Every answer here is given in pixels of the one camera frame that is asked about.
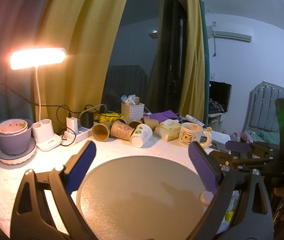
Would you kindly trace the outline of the white paper cup green print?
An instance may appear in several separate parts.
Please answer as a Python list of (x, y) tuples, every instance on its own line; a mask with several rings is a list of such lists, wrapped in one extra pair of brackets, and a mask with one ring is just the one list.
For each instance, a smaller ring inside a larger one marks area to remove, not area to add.
[(139, 124), (130, 137), (130, 142), (134, 147), (141, 148), (153, 135), (150, 126)]

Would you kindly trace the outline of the brown paper cup pink print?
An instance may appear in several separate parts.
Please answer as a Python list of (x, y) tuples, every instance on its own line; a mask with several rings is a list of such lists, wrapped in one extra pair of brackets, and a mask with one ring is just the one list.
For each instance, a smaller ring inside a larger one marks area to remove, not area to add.
[(134, 128), (131, 128), (130, 126), (119, 120), (115, 121), (111, 127), (111, 136), (126, 141), (130, 140), (133, 132)]

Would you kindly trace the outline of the brown paper cup back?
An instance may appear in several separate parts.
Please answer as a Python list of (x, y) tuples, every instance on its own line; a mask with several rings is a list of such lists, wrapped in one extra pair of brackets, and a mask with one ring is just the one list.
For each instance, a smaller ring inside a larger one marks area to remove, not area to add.
[(119, 118), (118, 121), (128, 125), (132, 120), (130, 118)]

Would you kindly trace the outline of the brown paper cup middle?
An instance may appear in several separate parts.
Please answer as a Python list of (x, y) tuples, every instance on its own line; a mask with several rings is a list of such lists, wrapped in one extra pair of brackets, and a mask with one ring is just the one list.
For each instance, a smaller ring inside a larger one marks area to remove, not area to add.
[(129, 123), (128, 123), (128, 126), (130, 126), (131, 128), (133, 129), (136, 129), (136, 127), (140, 124), (142, 124), (143, 122), (141, 120), (131, 120)]

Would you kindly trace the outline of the brown paper cup right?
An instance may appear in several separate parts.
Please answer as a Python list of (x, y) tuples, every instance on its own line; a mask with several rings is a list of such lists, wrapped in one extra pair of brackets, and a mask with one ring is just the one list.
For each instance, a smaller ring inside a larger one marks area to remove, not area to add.
[(141, 118), (141, 121), (143, 122), (143, 124), (149, 126), (153, 131), (159, 125), (159, 121), (152, 118)]

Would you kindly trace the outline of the white desk lamp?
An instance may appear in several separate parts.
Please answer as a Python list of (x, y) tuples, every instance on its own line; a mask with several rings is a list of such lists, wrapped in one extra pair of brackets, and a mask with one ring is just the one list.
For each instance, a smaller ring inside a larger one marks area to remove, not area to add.
[(10, 67), (12, 70), (35, 69), (39, 112), (37, 122), (34, 122), (32, 125), (32, 134), (37, 148), (42, 152), (48, 152), (56, 148), (61, 144), (62, 139), (54, 132), (52, 120), (42, 118), (42, 107), (44, 104), (40, 90), (39, 68), (62, 63), (65, 58), (65, 48), (54, 47), (19, 50), (13, 52), (10, 57)]

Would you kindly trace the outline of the white power strip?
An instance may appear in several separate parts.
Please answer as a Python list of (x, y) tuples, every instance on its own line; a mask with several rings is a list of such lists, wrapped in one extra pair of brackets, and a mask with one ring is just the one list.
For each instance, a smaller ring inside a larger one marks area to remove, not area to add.
[(82, 140), (87, 139), (91, 135), (92, 135), (92, 129), (91, 128), (88, 129), (85, 127), (79, 128), (76, 133), (73, 133), (72, 131), (64, 131), (61, 143), (64, 146), (76, 144), (78, 142), (81, 142)]

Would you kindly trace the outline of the white bear ceramic mug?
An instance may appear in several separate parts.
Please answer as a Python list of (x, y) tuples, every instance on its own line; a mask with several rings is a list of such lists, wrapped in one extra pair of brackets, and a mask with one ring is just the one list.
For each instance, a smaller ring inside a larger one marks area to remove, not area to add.
[(179, 144), (188, 147), (192, 142), (198, 142), (202, 148), (208, 148), (213, 141), (210, 131), (205, 131), (202, 126), (185, 122), (181, 125), (178, 138)]

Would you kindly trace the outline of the white round plate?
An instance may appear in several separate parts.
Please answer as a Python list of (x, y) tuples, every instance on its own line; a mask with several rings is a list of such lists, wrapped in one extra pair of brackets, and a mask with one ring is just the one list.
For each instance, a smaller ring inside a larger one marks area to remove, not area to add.
[(29, 146), (25, 151), (16, 155), (8, 155), (0, 149), (0, 162), (7, 165), (19, 165), (28, 161), (36, 152), (36, 141), (31, 137)]

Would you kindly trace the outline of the black monitor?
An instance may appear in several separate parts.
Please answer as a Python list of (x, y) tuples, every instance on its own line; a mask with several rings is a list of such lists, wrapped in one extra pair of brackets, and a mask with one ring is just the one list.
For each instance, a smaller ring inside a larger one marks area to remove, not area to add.
[(232, 85), (225, 82), (210, 81), (209, 114), (226, 113), (229, 108)]

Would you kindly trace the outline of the purple bowl with lid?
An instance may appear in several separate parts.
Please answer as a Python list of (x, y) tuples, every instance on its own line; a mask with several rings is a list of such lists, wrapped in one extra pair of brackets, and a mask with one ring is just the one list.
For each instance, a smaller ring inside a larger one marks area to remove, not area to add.
[(32, 121), (29, 119), (10, 119), (0, 121), (1, 124), (9, 123), (18, 127), (18, 133), (0, 132), (0, 149), (8, 155), (20, 154), (27, 149), (32, 136)]

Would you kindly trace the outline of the black power adapter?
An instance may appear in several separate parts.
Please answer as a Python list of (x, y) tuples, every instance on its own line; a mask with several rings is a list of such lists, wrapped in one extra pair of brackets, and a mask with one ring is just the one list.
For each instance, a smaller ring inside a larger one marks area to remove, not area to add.
[(81, 116), (81, 126), (84, 128), (92, 128), (94, 126), (94, 113), (93, 112), (85, 112)]

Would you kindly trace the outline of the yellow tissue pack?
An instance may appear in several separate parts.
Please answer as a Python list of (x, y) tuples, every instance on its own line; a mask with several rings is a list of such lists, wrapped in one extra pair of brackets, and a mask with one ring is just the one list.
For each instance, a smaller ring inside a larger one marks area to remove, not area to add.
[(167, 119), (161, 122), (154, 131), (162, 140), (172, 141), (178, 139), (181, 126), (179, 120)]

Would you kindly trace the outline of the yellow plastic bag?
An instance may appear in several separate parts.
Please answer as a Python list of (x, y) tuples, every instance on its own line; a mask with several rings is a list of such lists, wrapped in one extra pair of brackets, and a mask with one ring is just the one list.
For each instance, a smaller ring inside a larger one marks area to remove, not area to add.
[(101, 113), (101, 114), (98, 114), (96, 117), (95, 117), (95, 120), (96, 122), (98, 123), (110, 123), (110, 124), (113, 124), (116, 120), (118, 119), (124, 119), (125, 117), (120, 114), (120, 113), (116, 113), (116, 112), (112, 112), (112, 113)]

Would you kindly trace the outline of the white air conditioner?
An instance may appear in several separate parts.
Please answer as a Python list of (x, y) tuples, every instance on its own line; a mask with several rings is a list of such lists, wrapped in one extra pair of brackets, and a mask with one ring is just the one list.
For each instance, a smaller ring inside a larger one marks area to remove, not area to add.
[(247, 25), (207, 25), (209, 37), (225, 38), (228, 40), (242, 41), (250, 43), (253, 37), (253, 29)]

